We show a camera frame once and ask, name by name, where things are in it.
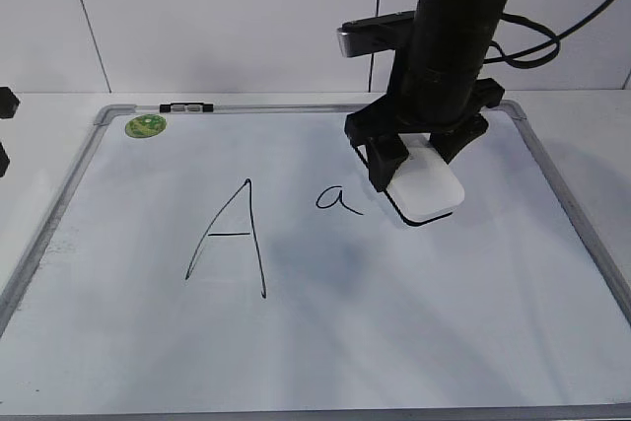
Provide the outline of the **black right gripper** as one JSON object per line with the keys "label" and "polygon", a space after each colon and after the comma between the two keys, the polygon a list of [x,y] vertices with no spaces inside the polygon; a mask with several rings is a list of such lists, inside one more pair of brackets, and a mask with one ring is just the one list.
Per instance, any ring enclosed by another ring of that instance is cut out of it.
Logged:
{"label": "black right gripper", "polygon": [[387,92],[349,114],[344,132],[353,146],[366,143],[369,180],[383,192],[409,157],[398,134],[430,133],[430,144],[449,164],[487,131],[481,110],[499,105],[503,96],[504,88],[491,78],[424,82],[409,95]]}

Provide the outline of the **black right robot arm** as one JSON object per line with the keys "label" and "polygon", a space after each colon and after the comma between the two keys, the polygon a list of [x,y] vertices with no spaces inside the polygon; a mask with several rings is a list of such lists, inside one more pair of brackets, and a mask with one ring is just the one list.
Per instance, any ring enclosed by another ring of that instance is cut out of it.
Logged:
{"label": "black right robot arm", "polygon": [[506,54],[497,61],[517,69],[539,67],[554,59],[562,37],[522,16],[505,13],[508,0],[418,0],[413,11],[343,24],[337,31],[346,57],[385,50],[395,53],[386,93],[347,116],[344,131],[354,148],[366,152],[369,180],[386,190],[408,158],[404,134],[427,133],[439,156],[450,162],[483,135],[488,123],[481,110],[495,107],[504,90],[479,73],[500,22],[521,25],[547,36],[549,53],[532,60],[528,53]]}

